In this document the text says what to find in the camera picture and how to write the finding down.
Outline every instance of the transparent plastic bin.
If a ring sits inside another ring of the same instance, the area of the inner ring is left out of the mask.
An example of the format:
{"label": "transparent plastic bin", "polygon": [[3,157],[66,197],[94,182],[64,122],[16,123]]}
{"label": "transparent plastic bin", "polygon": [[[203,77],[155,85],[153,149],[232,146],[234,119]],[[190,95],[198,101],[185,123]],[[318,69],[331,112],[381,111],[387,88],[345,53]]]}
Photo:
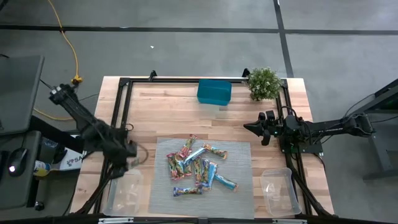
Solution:
{"label": "transparent plastic bin", "polygon": [[109,216],[134,216],[139,210],[143,183],[144,178],[137,169],[131,169],[123,177],[112,180],[103,213]]}
{"label": "transparent plastic bin", "polygon": [[261,188],[267,211],[275,217],[296,215],[301,212],[289,168],[265,170],[261,175]]}

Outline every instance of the gray floor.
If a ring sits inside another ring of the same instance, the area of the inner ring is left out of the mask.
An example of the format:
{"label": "gray floor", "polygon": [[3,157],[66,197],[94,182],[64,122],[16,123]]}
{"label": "gray floor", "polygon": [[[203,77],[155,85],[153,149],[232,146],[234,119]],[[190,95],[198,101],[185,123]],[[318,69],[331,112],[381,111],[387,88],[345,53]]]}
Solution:
{"label": "gray floor", "polygon": [[[286,29],[397,30],[393,0],[280,0]],[[278,28],[271,0],[54,0],[61,20],[74,26]],[[56,25],[43,0],[13,0],[0,23]],[[265,67],[286,77],[279,34],[67,32],[85,81],[79,97],[99,92],[104,75],[233,76],[243,68]],[[398,78],[398,35],[287,35],[294,77],[305,79],[314,121],[338,119],[355,102]],[[0,30],[0,53],[45,56],[42,79],[68,83],[74,60],[58,32]],[[67,116],[40,86],[36,107]],[[95,110],[96,98],[84,101]],[[47,120],[60,129],[73,122]],[[335,136],[324,144],[326,174],[335,213],[346,218],[398,222],[398,180],[363,182],[378,171],[366,139]],[[42,212],[60,215],[75,177],[44,183]],[[20,218],[17,211],[1,218]]]}

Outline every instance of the potted plant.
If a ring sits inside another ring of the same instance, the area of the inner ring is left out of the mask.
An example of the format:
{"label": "potted plant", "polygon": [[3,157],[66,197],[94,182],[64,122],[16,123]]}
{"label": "potted plant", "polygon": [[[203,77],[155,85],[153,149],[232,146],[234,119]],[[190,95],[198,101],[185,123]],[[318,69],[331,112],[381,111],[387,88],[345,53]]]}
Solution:
{"label": "potted plant", "polygon": [[279,96],[280,85],[282,84],[276,72],[267,68],[255,68],[248,75],[247,85],[251,91],[250,97],[254,101],[263,99],[273,100]]}

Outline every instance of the blue plastic container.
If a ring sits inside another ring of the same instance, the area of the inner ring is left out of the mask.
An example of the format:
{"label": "blue plastic container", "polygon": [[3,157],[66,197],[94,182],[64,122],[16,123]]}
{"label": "blue plastic container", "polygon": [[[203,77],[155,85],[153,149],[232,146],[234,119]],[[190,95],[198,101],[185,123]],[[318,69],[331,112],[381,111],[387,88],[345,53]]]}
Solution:
{"label": "blue plastic container", "polygon": [[232,84],[219,80],[199,80],[198,100],[200,103],[226,106],[231,101]]}

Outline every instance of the wooden table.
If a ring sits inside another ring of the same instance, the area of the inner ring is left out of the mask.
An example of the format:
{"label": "wooden table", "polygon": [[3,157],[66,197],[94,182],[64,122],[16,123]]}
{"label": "wooden table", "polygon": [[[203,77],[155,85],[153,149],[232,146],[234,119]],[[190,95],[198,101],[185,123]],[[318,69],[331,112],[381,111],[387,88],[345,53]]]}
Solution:
{"label": "wooden table", "polygon": [[[119,78],[104,77],[99,93],[95,116],[108,124],[112,118]],[[288,78],[287,82],[293,108],[304,120],[312,120],[304,80]],[[136,216],[178,217],[148,212],[151,183],[154,178],[156,142],[158,137],[186,139],[189,134],[196,134],[199,139],[250,142],[255,217],[271,217],[264,203],[260,176],[264,170],[285,167],[285,158],[276,138],[272,137],[268,146],[262,146],[261,138],[244,129],[243,124],[257,120],[261,111],[274,110],[277,114],[275,100],[253,102],[249,97],[249,90],[244,85],[233,84],[232,99],[228,106],[204,105],[199,104],[196,98],[197,86],[197,83],[135,83],[132,88],[127,123],[133,124],[134,130],[129,133],[129,138],[149,150],[148,160],[136,167],[144,175],[141,204]],[[333,213],[322,164],[312,154],[302,154],[302,157],[308,188],[324,208]],[[93,193],[100,179],[102,163],[101,152],[93,153],[83,161],[71,212],[77,211]],[[297,193],[303,209],[299,187]],[[103,205],[106,196],[107,191],[104,192]]]}

